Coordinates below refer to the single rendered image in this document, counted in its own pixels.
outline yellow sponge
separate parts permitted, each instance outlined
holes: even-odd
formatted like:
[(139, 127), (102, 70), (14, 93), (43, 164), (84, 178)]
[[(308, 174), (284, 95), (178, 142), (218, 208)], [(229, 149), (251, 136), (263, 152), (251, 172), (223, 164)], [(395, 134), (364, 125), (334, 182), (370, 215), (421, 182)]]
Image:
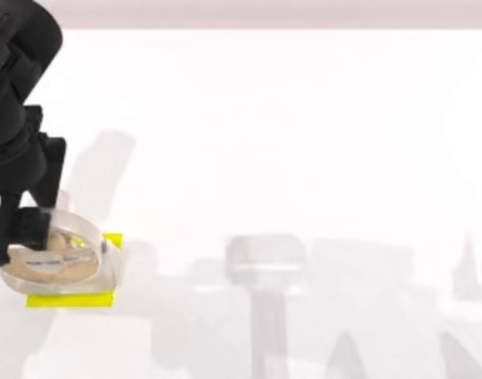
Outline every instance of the yellow sponge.
[[(123, 235), (106, 233), (104, 239), (121, 249)], [(113, 304), (113, 295), (113, 291), (101, 294), (29, 295), (27, 307), (110, 307)]]

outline robotic arm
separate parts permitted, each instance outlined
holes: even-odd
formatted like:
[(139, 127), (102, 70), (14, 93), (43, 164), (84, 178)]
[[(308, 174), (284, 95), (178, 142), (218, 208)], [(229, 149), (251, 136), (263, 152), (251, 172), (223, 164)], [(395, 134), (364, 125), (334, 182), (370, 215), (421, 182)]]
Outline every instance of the robotic arm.
[[(0, 0), (0, 267), (8, 247), (46, 249), (65, 140), (40, 132), (43, 112), (25, 100), (62, 46), (54, 18), (32, 0)], [(20, 208), (29, 192), (37, 207)]]

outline transparent container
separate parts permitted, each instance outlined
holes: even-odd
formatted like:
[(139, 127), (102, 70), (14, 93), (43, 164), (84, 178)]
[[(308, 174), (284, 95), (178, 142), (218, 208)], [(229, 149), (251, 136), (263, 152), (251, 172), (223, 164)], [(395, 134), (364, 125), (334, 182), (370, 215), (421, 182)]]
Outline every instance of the transparent container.
[(36, 295), (112, 291), (120, 275), (120, 251), (86, 219), (52, 210), (46, 251), (10, 246), (0, 276), (17, 292)]

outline white background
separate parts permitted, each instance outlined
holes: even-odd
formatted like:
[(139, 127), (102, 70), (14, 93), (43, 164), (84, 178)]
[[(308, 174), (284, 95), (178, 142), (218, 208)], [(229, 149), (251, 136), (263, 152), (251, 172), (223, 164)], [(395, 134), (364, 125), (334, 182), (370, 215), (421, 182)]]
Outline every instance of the white background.
[[(67, 31), (29, 103), (129, 264), (109, 311), (0, 280), (0, 378), (482, 379), (482, 32)], [(304, 271), (249, 295), (233, 238)]]

